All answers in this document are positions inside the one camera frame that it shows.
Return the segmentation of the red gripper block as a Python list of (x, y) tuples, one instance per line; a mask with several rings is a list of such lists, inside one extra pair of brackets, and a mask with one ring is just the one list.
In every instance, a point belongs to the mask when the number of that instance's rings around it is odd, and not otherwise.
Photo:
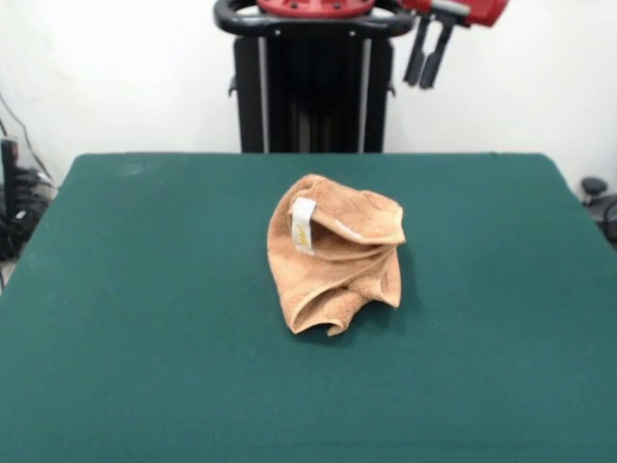
[(402, 6), (407, 10), (433, 15), (438, 19), (449, 18), (442, 22), (435, 49), (428, 56), (425, 66), (423, 45), (428, 32), (429, 17), (423, 15), (420, 18), (404, 81), (409, 86), (416, 86), (419, 82), (422, 90), (432, 89), (454, 26), (480, 25), (491, 28), (497, 23), (508, 3), (508, 0), (403, 0)]

